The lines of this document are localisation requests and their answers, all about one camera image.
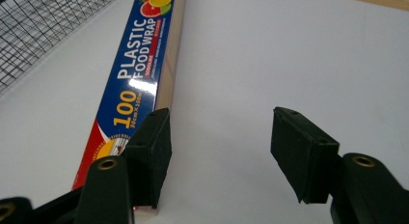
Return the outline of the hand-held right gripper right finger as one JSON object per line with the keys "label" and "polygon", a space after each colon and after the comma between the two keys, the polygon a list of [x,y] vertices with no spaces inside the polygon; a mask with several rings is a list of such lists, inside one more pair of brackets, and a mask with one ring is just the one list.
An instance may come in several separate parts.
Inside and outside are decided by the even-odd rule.
{"label": "hand-held right gripper right finger", "polygon": [[378,159],[339,147],[301,113],[274,109],[271,153],[299,202],[331,200],[334,224],[409,224],[409,190]]}

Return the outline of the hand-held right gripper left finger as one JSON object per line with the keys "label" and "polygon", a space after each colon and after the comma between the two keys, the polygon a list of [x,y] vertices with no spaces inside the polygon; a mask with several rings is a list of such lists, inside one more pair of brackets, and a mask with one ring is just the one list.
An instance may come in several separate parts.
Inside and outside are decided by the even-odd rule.
{"label": "hand-held right gripper left finger", "polygon": [[151,112],[119,156],[89,168],[73,224],[134,224],[134,209],[156,209],[172,156],[170,111]]}

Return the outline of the blue plastic wrap box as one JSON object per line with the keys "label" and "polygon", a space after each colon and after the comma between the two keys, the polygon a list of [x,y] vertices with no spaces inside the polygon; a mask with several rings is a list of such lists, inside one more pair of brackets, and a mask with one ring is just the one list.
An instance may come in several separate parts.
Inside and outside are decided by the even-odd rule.
{"label": "blue plastic wrap box", "polygon": [[[134,0],[73,188],[91,164],[121,155],[144,119],[172,106],[186,0]],[[157,213],[148,206],[134,212]]]}

